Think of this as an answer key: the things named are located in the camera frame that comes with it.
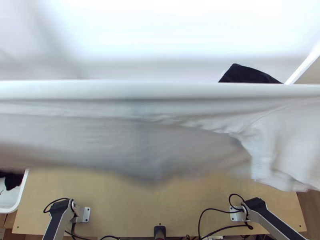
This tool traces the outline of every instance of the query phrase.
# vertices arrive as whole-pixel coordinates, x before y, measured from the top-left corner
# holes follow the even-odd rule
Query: white fabric
[[[155,181],[247,164],[278,189],[320,189],[319,112],[312,85],[0,82],[0,159]]]

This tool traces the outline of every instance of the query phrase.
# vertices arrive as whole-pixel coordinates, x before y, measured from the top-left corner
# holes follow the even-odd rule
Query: black cable
[[[223,212],[223,213],[235,213],[235,212],[242,212],[242,211],[240,211],[240,210],[238,210],[238,211],[235,211],[235,212],[227,212],[227,211],[223,211],[223,210],[220,210],[220,209],[216,209],[216,208],[207,208],[207,209],[205,209],[205,210],[203,210],[202,211],[202,213],[201,213],[201,215],[200,215],[200,218],[199,218],[199,222],[198,222],[198,237],[199,237],[199,240],[201,240],[202,238],[200,237],[200,222],[201,222],[201,218],[202,218],[202,215],[206,212],[206,211],[208,211],[208,210],[214,210],[214,211],[218,211],[218,212]]]
[[[235,208],[235,207],[231,204],[231,197],[232,197],[232,196],[238,196],[238,197],[241,198],[241,200],[244,202],[244,199],[242,198],[242,196],[240,196],[239,194],[236,194],[236,193],[230,194],[230,196],[229,196],[229,204],[230,204],[230,206],[232,206],[235,210],[241,210],[241,211],[243,212],[242,208]]]
[[[234,209],[237,210],[237,211],[227,212],[227,211],[223,211],[223,210],[219,210],[219,209],[215,209],[215,208],[207,208],[207,209],[205,209],[205,210],[202,211],[202,213],[201,213],[201,215],[200,215],[200,218],[199,218],[199,222],[198,222],[198,237],[199,237],[199,240],[205,239],[205,238],[207,238],[207,237],[209,237],[209,236],[211,236],[211,235],[213,235],[213,234],[215,234],[215,233],[217,233],[217,232],[220,232],[220,231],[225,230],[225,229],[228,229],[228,228],[247,227],[247,228],[249,228],[250,230],[253,229],[253,227],[252,227],[251,225],[249,225],[247,222],[244,222],[243,225],[227,226],[227,227],[224,227],[224,228],[220,228],[220,229],[218,229],[218,230],[216,230],[216,231],[213,231],[213,232],[207,234],[206,236],[204,236],[204,237],[202,237],[202,238],[200,237],[200,221],[201,221],[201,218],[202,218],[202,215],[204,214],[204,212],[206,212],[206,211],[208,211],[208,210],[215,210],[215,211],[219,211],[219,212],[223,212],[223,213],[229,213],[229,214],[230,214],[230,213],[236,213],[236,212],[244,212],[244,210],[243,210],[242,208],[241,208],[241,209],[240,209],[240,208],[235,208],[235,207],[231,204],[231,197],[234,196],[234,195],[240,197],[243,202],[244,202],[244,199],[242,198],[242,196],[240,196],[239,194],[235,194],[235,193],[232,193],[232,194],[229,196],[229,204],[230,204],[230,206],[232,206],[232,208],[234,208]],[[248,220],[248,211],[246,211],[246,220]]]
[[[227,227],[224,227],[224,228],[220,228],[220,229],[218,229],[218,230],[216,230],[216,231],[213,231],[213,232],[207,234],[206,236],[200,238],[200,240],[202,240],[202,239],[204,239],[204,238],[207,238],[207,237],[209,237],[209,236],[211,236],[211,235],[213,235],[213,234],[215,234],[215,233],[217,233],[217,232],[220,232],[220,231],[222,231],[222,230],[225,230],[225,229],[228,229],[228,228],[238,228],[238,227],[247,227],[247,228],[249,228],[250,230],[253,229],[252,226],[248,225],[247,222],[245,222],[244,225],[232,225],[232,226],[227,226]]]
[[[59,199],[56,199],[56,200],[52,201],[51,203],[49,203],[49,204],[44,208],[43,213],[49,212],[49,210],[46,211],[46,209],[47,209],[48,206],[50,206],[51,204],[53,204],[53,203],[55,203],[55,202],[59,202],[60,200],[67,200],[67,199],[68,199],[68,198],[59,198]]]
[[[75,240],[75,238],[79,238],[79,239],[82,239],[82,240],[91,240],[91,239],[88,239],[88,238],[83,238],[83,237],[77,236],[77,235],[74,233],[75,227],[76,227],[76,223],[72,223],[71,233],[68,232],[68,231],[65,231],[67,234],[69,234],[70,236],[72,236],[72,239],[73,239],[73,240]],[[114,238],[114,239],[116,239],[116,240],[120,240],[120,238],[115,237],[115,236],[112,236],[112,235],[104,236],[104,237],[102,237],[100,240],[105,239],[105,238]]]

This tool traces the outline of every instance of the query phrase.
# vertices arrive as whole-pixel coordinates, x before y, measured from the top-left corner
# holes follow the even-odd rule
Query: white t-shirt
[[[1,82],[0,159],[147,181],[230,170],[285,191],[320,189],[319,110],[312,85]]]

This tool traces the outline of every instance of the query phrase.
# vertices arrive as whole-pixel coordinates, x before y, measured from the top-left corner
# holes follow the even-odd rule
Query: white container
[[[11,213],[18,209],[20,204],[21,196],[26,184],[29,169],[24,171],[24,176],[20,186],[7,191],[4,185],[4,178],[0,178],[0,213]]]

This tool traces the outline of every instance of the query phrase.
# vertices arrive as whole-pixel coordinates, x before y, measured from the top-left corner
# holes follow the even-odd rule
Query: metal bracket
[[[233,207],[229,207],[229,212],[237,211]],[[246,220],[246,213],[244,212],[235,212],[230,214],[230,219],[233,222],[250,222],[250,220]]]
[[[91,208],[89,207],[80,207],[75,201],[72,202],[72,210],[75,213],[75,217],[71,222],[88,222],[90,218]]]

